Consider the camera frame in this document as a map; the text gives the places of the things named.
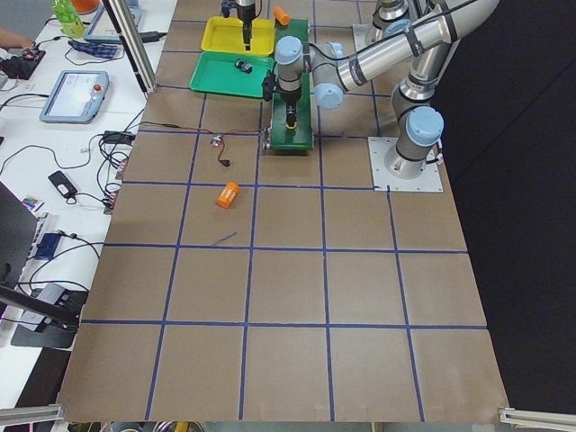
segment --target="black wire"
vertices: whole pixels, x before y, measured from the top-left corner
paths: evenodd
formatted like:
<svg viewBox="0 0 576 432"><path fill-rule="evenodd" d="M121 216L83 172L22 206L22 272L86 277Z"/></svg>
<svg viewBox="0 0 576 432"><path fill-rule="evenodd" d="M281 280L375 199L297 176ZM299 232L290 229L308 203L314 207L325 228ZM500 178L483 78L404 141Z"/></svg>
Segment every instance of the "black wire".
<svg viewBox="0 0 576 432"><path fill-rule="evenodd" d="M49 20L47 20L44 25L46 25L50 20L55 20L56 18L50 18ZM46 39L46 40L41 40L40 42L34 42L34 48L37 49L42 43L45 42L52 42L52 41L59 41L62 38L67 38L70 39L68 36L64 36L64 35L60 35L60 36L54 36L52 39Z"/></svg>
<svg viewBox="0 0 576 432"><path fill-rule="evenodd" d="M258 9L258 13L256 14L256 16L254 17L254 19L256 19L258 16L260 16L260 14L262 13L262 1L260 0L260 8Z"/></svg>
<svg viewBox="0 0 576 432"><path fill-rule="evenodd" d="M52 17L52 18L49 18L48 20L46 20L46 21L44 22L44 25L48 24L50 21L55 21L55 20L57 20L57 19L58 19L58 18L56 18L55 16Z"/></svg>
<svg viewBox="0 0 576 432"><path fill-rule="evenodd" d="M25 151L26 149L42 149L42 150L47 150L47 151L49 151L50 153L52 153L52 158L54 159L54 162L56 163L56 165L57 165L58 168L60 168L60 169L76 169L76 168L85 167L85 166L87 166L87 165L90 163L90 161L92 160L92 149L91 149L92 140L93 140L95 137L99 136L99 135L102 135L102 134L100 133L100 134L98 134L98 135L94 135L94 136L88 141L88 160L87 160L85 163L83 163L83 164L75 165L75 166L62 166L62 165L58 162L56 152L55 152L52 148L44 147L44 146L38 146L38 145L36 145L36 144L31 144L30 146L26 146L26 147L23 147L23 148L19 149L18 151L16 151L15 153L13 153L13 154L10 155L9 157L7 157L7 158L4 160L4 163L2 164L2 166L0 166L0 175L4 172L4 170L5 170L5 168L6 168L6 164L8 163L8 161L9 161L10 159L12 159L13 157L19 155L20 153L22 153L22 152Z"/></svg>
<svg viewBox="0 0 576 432"><path fill-rule="evenodd" d="M443 12L437 13L437 14L435 14L435 15L432 15L432 16L430 16L429 18L427 18L427 19L425 19L425 20L416 22L416 23L412 24L411 27L412 27L412 29L417 29L418 27L421 27L421 26L423 26L424 24L428 24L428 23L433 22L436 18L438 18L438 17L440 17L440 16L447 16L447 15L449 15L449 14L452 14L452 13L454 13L454 12L462 9L463 7L466 7L466 6L468 6L468 5L471 5L472 3L476 3L476 2L478 2L478 1L479 1L479 0L468 0L468 1L465 2L465 3L459 4L458 6L453 7L452 9L448 9L448 10L446 10L446 11L443 11ZM364 48L362 48L362 49L359 49L359 50L358 50L356 53L354 53L354 54L350 54L350 55L347 55L347 56L341 57L341 58L335 58L335 57L329 56L329 55L326 54L324 51L322 51L322 50L318 47L318 45L316 45L316 44L314 44L314 43L309 42L309 45L310 45L311 47L313 47L323 58L328 59L328 60L331 60L331 61L340 61L340 60L348 60L348 59L350 59L353 55L356 56L356 55L358 55L358 54L361 54L361 53L365 52L366 50L370 50L371 48L375 47L376 45L380 45L381 43L385 43L386 41L389 41L390 39L396 38L396 37L400 36L401 34L403 34L403 33L400 33L400 34L394 33L394 34L392 34L392 35L390 35L390 36L387 36L387 37L385 37L385 38L383 38L383 39L377 40L375 43L373 43L373 44L371 44L371 45L367 45L366 47L364 47Z"/></svg>
<svg viewBox="0 0 576 432"><path fill-rule="evenodd" d="M86 192L78 192L75 193L73 196L70 196L66 199L66 204L68 205L75 205L78 204L78 200L76 199L77 196L89 196L90 198L94 198L95 200L97 200L100 204L102 204L104 207L106 207L106 201L105 198L98 198L97 196L93 196L91 193L86 193Z"/></svg>
<svg viewBox="0 0 576 432"><path fill-rule="evenodd" d="M47 94L40 94L40 93L22 93L22 94L17 94L15 96L9 97L8 99L6 99L4 101L4 103L2 103L0 105L0 111L2 111L4 109L5 106L8 105L9 102L13 101L14 99L17 99L19 97L25 97L25 96L38 96L38 97L49 97Z"/></svg>
<svg viewBox="0 0 576 432"><path fill-rule="evenodd" d="M84 66L84 65L100 65L102 63L108 63L110 61L116 61L116 60L120 60L124 58L124 50L122 50L122 55L116 58L108 58L107 60L89 60L89 61L85 61L84 63L76 63L74 60L72 60L68 54L73 50L73 47L70 47L70 49L68 51L66 51L66 53L64 54L64 59L68 60L70 63L72 63L74 66Z"/></svg>
<svg viewBox="0 0 576 432"><path fill-rule="evenodd" d="M74 281L66 281L66 280L62 280L59 279L57 281L34 281L34 282L19 282L18 285L35 285L35 284L73 284L75 286L79 286L80 288L82 288L84 291L86 291L87 293L90 292L90 290L88 290L84 285L82 285L81 283L78 282L74 282Z"/></svg>
<svg viewBox="0 0 576 432"><path fill-rule="evenodd" d="M142 108L142 109L140 110L140 112L134 116L134 118L130 121L130 123L128 123L128 126L126 126L126 127L124 128L124 132L127 132L128 129L137 126L137 125L132 126L132 124L140 117L140 115L141 115L142 113L144 113L144 109L145 109L145 108L146 108L146 107Z"/></svg>
<svg viewBox="0 0 576 432"><path fill-rule="evenodd" d="M89 193L77 193L76 195L89 195ZM73 240L78 240L81 241L85 244L87 244L89 247L92 248L92 250L94 251L94 253L96 254L96 256L98 257L98 259L100 259L100 254L98 253L98 250L94 247L94 245L92 243L90 243L88 240L86 240L85 238L81 238L80 236L78 236L75 232L73 232L72 234L67 234L66 232L64 232L63 230L59 229L58 230L58 234L60 236L64 236L68 239L73 239Z"/></svg>
<svg viewBox="0 0 576 432"><path fill-rule="evenodd" d="M96 242L94 242L94 243L90 243L90 245L103 245L103 244L104 244L104 243L103 243L102 241L96 241ZM70 251L76 250L76 249L80 249L80 248L85 248L86 246L89 246L89 245L87 245L87 244L82 244L82 245L74 246L74 247L68 248L68 249L63 250L62 252L56 254L55 256L52 257L52 259L46 261L44 264L42 264L40 267L38 267L38 268L34 271L34 273L32 273L32 276L30 276L30 282L33 282L34 277L38 274L38 272L39 272L42 268L44 268L45 266L47 266L48 264L50 264L50 263L51 263L52 261L54 261L56 258L58 258L58 257L60 257L60 256L62 256L62 255L64 255L64 254L66 254L67 252L70 252Z"/></svg>
<svg viewBox="0 0 576 432"><path fill-rule="evenodd" d="M9 321L9 322L14 322L16 324L31 324L33 326L37 326L38 322L28 322L28 321L20 321L19 319L9 319L9 318L5 318L5 317L1 317L0 318L0 322L2 321Z"/></svg>

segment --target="tablet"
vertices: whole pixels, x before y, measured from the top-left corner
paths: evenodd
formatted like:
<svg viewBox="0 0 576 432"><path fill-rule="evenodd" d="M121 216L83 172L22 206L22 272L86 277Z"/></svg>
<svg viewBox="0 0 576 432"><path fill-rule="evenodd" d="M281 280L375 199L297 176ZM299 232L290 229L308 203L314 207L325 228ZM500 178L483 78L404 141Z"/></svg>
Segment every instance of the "tablet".
<svg viewBox="0 0 576 432"><path fill-rule="evenodd" d="M134 23L138 27L142 19L142 11L137 6L130 6L130 12ZM88 42L120 43L118 34L114 29L110 16L102 4L96 11L93 20L84 33L84 39Z"/></svg>
<svg viewBox="0 0 576 432"><path fill-rule="evenodd" d="M104 71L62 71L42 108L40 120L47 123L91 122L100 109L109 83Z"/></svg>

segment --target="orange cylinder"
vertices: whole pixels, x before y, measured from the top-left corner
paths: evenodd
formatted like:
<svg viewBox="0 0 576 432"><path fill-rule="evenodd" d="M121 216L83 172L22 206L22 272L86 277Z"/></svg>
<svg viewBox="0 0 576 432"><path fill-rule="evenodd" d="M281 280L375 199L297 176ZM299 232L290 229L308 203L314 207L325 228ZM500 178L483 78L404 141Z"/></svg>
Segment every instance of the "orange cylinder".
<svg viewBox="0 0 576 432"><path fill-rule="evenodd" d="M72 0L72 5L79 14L90 14L100 5L100 0Z"/></svg>
<svg viewBox="0 0 576 432"><path fill-rule="evenodd" d="M281 25L288 25L290 22L290 15L286 13L282 7L277 6L272 12Z"/></svg>
<svg viewBox="0 0 576 432"><path fill-rule="evenodd" d="M228 182L226 186L224 186L224 189L222 189L222 192L220 192L220 195L218 195L216 203L218 203L220 207L228 209L234 201L234 198L236 198L236 195L238 195L239 190L240 186L234 182Z"/></svg>

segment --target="metal pole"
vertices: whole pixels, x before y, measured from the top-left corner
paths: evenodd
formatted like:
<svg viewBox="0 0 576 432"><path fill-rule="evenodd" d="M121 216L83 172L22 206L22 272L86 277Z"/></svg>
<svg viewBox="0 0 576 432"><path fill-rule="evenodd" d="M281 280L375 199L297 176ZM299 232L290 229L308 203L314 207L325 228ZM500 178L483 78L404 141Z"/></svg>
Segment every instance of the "metal pole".
<svg viewBox="0 0 576 432"><path fill-rule="evenodd" d="M126 51L140 89L143 93L154 93L157 88L154 69L150 65L126 0L103 0L103 4Z"/></svg>
<svg viewBox="0 0 576 432"><path fill-rule="evenodd" d="M64 418L64 405L46 407L0 409L0 427L61 420Z"/></svg>

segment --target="metal mounting plate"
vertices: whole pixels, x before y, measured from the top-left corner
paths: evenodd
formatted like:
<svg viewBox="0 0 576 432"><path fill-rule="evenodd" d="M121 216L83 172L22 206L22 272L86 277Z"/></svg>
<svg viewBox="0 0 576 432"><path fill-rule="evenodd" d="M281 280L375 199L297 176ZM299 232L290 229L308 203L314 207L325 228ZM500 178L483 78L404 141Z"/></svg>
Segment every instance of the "metal mounting plate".
<svg viewBox="0 0 576 432"><path fill-rule="evenodd" d="M397 140L398 138L395 137L368 137L374 190L387 191L390 187L391 191L396 192L443 192L437 164L426 165L422 175L413 180L398 178L388 171L384 164L384 157L388 149L396 145ZM430 150L427 158L433 159L434 157L434 151Z"/></svg>

